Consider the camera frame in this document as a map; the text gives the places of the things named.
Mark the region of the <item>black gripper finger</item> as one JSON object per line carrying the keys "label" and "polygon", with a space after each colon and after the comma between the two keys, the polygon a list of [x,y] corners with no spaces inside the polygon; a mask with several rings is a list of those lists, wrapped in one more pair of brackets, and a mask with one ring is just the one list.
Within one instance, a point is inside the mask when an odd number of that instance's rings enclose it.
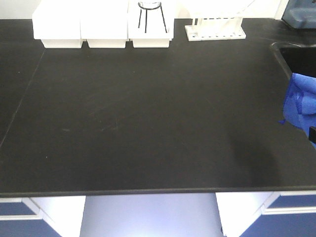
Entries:
{"label": "black gripper finger", "polygon": [[316,127],[310,126],[309,127],[309,141],[313,144],[316,144]]}

